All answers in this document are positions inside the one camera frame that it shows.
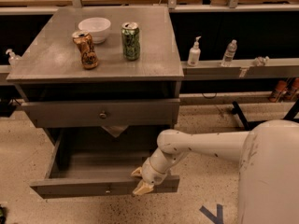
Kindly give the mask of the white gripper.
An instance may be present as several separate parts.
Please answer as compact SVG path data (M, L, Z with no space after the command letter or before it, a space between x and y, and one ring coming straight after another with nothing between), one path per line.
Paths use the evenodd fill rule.
M142 179L133 190L134 195L144 195L153 191L154 185L160 185L167 177L167 173L156 171L149 160L146 160L142 167L138 167L131 172L131 176L141 177Z

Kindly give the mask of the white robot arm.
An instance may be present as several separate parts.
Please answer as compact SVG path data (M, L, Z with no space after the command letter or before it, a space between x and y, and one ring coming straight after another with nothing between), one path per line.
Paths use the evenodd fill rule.
M164 130L157 148L132 171L135 195L162 184L190 152L237 161L238 224L299 224L299 124L276 119L246 132L188 134Z

